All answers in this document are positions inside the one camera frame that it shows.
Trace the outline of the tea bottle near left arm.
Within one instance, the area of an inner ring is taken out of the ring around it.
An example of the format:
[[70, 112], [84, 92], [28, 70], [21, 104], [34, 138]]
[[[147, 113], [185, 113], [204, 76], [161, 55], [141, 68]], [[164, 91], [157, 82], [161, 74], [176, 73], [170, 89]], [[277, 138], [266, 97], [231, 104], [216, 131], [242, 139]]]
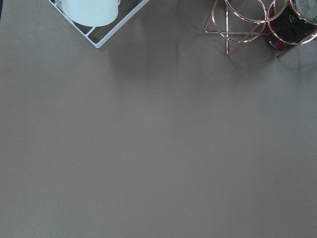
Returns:
[[292, 0], [266, 25], [265, 40], [277, 51], [287, 51], [317, 30], [317, 2]]

